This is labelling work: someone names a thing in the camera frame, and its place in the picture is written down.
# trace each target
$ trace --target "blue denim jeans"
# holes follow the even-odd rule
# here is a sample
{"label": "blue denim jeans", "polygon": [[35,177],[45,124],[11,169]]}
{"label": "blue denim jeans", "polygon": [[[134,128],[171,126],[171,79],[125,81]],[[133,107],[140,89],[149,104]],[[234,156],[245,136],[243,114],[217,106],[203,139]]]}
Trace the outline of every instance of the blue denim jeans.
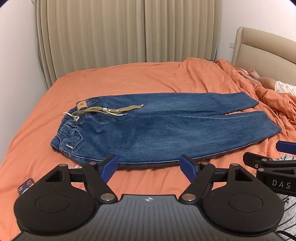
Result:
{"label": "blue denim jeans", "polygon": [[90,112],[78,114],[75,121],[65,115],[51,146],[79,164],[116,154],[121,167],[175,165],[182,154],[208,159],[259,142],[281,129],[263,111],[226,115],[258,104],[244,92],[100,96],[85,103],[107,109],[145,105],[123,116]]}

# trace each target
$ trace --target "metal screw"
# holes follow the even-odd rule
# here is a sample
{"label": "metal screw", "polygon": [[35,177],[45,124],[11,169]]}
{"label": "metal screw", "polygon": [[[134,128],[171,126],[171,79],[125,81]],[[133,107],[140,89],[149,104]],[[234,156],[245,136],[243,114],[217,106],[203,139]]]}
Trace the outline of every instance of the metal screw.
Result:
{"label": "metal screw", "polygon": [[104,193],[101,195],[101,199],[104,201],[112,201],[114,198],[115,196],[112,193]]}
{"label": "metal screw", "polygon": [[196,196],[191,193],[186,193],[182,195],[182,199],[190,202],[190,201],[194,201],[196,199]]}

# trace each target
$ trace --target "bare foot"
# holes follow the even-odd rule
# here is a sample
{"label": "bare foot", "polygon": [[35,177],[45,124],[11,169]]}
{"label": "bare foot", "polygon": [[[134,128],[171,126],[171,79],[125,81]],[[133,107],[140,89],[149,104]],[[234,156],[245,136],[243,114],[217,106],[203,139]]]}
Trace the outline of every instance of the bare foot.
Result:
{"label": "bare foot", "polygon": [[249,75],[247,75],[247,73],[245,71],[243,71],[243,70],[238,70],[237,72],[239,72],[246,79],[249,77]]}
{"label": "bare foot", "polygon": [[252,82],[254,82],[254,83],[256,83],[256,84],[258,84],[258,85],[261,85],[262,86],[262,84],[261,84],[261,82],[260,81],[258,81],[258,80],[256,80],[256,79],[254,79],[252,76],[250,76],[250,75],[248,75],[248,74],[246,74],[246,72],[245,71],[243,71],[243,70],[238,70],[237,72],[239,72],[243,77],[245,77],[246,79],[248,79],[248,80],[250,80],[250,81],[252,81]]}
{"label": "bare foot", "polygon": [[249,69],[248,74],[256,80],[260,78],[260,75],[254,69]]}

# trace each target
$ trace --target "wrinkled fabric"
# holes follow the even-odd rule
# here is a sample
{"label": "wrinkled fabric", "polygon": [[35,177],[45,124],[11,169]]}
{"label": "wrinkled fabric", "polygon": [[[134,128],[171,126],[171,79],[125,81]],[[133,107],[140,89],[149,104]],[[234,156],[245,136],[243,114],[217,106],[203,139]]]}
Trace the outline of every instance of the wrinkled fabric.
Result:
{"label": "wrinkled fabric", "polygon": [[[121,167],[176,165],[182,154],[207,159],[280,131],[263,111],[226,115],[258,104],[244,92],[100,96],[85,100],[86,104],[80,114],[78,107],[68,112],[74,119],[65,115],[51,141],[54,149],[79,164],[116,154]],[[119,116],[107,113],[133,105],[143,106]],[[83,112],[88,109],[106,112]]]}
{"label": "wrinkled fabric", "polygon": [[[94,96],[241,91],[259,101],[255,107],[241,112],[264,111],[281,131],[264,141],[211,158],[209,162],[219,168],[228,168],[230,163],[237,162],[254,174],[255,170],[246,167],[242,161],[246,151],[275,159],[284,155],[275,149],[277,141],[296,142],[296,99],[251,83],[227,61],[212,63],[189,58],[183,62],[126,64],[77,71],[58,79],[19,129],[0,166],[0,240],[10,241],[19,234],[13,204],[18,197],[17,188],[22,183],[29,178],[37,182],[61,163],[77,166],[75,161],[50,146],[64,117],[62,113],[73,108],[73,103]],[[82,183],[73,185],[83,188]],[[115,172],[108,185],[119,199],[123,193],[175,194],[179,197],[189,181],[179,166],[173,166],[120,170]]]}

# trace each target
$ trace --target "white shorts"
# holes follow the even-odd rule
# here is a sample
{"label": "white shorts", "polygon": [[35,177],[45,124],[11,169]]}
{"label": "white shorts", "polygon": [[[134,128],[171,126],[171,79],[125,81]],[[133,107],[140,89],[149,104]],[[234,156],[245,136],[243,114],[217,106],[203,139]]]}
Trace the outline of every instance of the white shorts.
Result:
{"label": "white shorts", "polygon": [[288,93],[296,97],[296,86],[277,81],[274,85],[274,91],[277,93]]}

